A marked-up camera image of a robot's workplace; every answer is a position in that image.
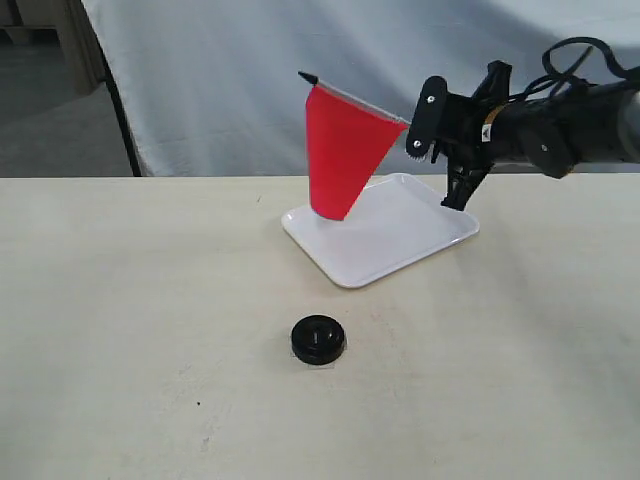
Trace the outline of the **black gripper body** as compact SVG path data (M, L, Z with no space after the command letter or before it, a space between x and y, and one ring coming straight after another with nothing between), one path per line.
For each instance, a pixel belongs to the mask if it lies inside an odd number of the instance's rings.
M482 127L487 118L506 105L505 99L488 97L474 99L448 93L433 144L433 163L440 154L449 160L477 154L482 139Z

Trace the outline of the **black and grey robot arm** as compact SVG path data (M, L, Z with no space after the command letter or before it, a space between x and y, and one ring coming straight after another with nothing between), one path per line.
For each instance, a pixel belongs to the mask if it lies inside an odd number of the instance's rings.
M551 97L511 100L511 65L493 61L471 96L446 80L423 84L405 143L422 160L447 159L443 206L462 211L491 170L526 164L561 179L575 167L639 160L639 84L591 85L581 79Z

